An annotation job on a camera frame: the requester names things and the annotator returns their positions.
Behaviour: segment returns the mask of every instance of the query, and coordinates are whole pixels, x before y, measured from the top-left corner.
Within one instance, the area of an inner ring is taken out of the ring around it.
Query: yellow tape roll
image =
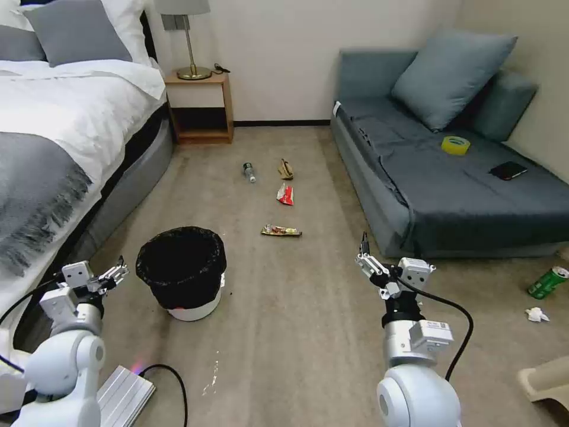
[[[440,147],[448,154],[465,155],[470,147],[470,141],[460,136],[445,136]]]

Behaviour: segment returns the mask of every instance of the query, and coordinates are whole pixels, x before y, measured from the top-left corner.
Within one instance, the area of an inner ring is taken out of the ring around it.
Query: sofa
[[[385,257],[533,257],[569,241],[569,186],[507,141],[537,86],[501,70],[442,132],[391,97],[417,52],[340,52],[331,130]],[[441,150],[445,136],[471,146]],[[488,171],[514,161],[528,172]]]

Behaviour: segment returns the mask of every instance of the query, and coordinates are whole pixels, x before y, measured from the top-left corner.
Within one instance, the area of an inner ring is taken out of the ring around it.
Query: smartphone
[[[509,181],[527,171],[527,168],[524,168],[524,166],[516,162],[506,162],[492,168],[489,173],[501,180]]]

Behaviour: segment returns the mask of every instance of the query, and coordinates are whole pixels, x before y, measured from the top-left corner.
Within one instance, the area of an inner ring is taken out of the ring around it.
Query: lamp base
[[[206,67],[185,67],[177,71],[182,80],[203,80],[212,76],[212,71]]]

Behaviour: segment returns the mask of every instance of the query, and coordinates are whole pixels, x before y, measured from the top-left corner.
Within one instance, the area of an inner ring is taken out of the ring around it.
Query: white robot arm
[[[431,367],[436,356],[453,341],[447,323],[428,321],[421,315],[417,293],[434,266],[423,260],[402,258],[398,266],[384,266],[369,254],[364,233],[356,263],[379,288],[387,313],[385,329],[385,378],[377,398],[386,427],[460,427],[461,404],[453,387]]]
[[[129,273],[122,259],[95,277],[87,262],[62,269],[65,282],[40,301],[53,320],[52,335],[29,357],[25,380],[37,391],[36,401],[24,405],[15,427],[99,427],[99,371],[105,346],[99,338],[102,297]]]

